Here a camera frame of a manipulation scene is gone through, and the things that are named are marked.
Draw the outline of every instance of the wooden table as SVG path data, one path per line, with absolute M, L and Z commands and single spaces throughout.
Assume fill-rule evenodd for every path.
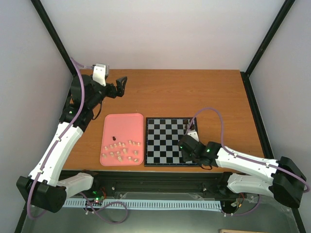
M 91 70 L 82 70 L 91 74 Z M 108 114 L 141 113 L 146 117 L 192 117 L 199 109 L 218 109 L 225 124 L 225 145 L 263 157 L 258 134 L 238 70 L 110 70 L 108 83 L 127 76 L 125 95 L 105 98 L 100 116 L 91 121 L 74 146 L 63 169 L 110 171 L 224 172 L 200 167 L 102 166 L 100 164 L 104 119 Z M 216 113 L 205 111 L 198 118 L 203 143 L 220 142 L 220 121 Z

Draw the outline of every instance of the white wall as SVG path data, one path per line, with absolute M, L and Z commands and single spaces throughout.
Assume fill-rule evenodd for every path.
M 297 0 L 251 75 L 277 158 L 290 157 L 311 180 L 311 1 Z M 300 214 L 311 232 L 311 193 Z
M 71 83 L 30 0 L 0 8 L 0 226 L 14 232 L 25 201 L 16 188 L 43 155 Z
M 42 0 L 67 50 L 111 68 L 245 71 L 284 0 Z

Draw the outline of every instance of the pink tray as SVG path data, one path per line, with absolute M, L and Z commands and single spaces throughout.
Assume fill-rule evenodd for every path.
M 143 162 L 143 121 L 144 117 L 139 113 L 110 114 L 106 116 L 100 156 L 100 162 L 103 166 L 134 166 Z M 125 147 L 120 146 L 119 142 L 124 143 Z

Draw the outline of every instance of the perforated metal strip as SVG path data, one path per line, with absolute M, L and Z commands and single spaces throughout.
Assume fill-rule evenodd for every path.
M 123 202 L 129 210 L 207 210 L 219 211 L 220 201 L 209 200 L 104 200 L 102 204 L 94 204 L 94 208 L 100 208 L 114 201 Z M 63 207 L 81 208 L 86 206 L 86 200 L 70 198 Z M 113 204 L 107 209 L 123 209 L 119 204 Z

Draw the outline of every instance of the chessboard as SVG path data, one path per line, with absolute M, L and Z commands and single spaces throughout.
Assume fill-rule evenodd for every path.
M 145 166 L 197 166 L 184 162 L 178 141 L 186 133 L 191 117 L 146 118 Z M 198 131 L 196 119 L 194 129 Z

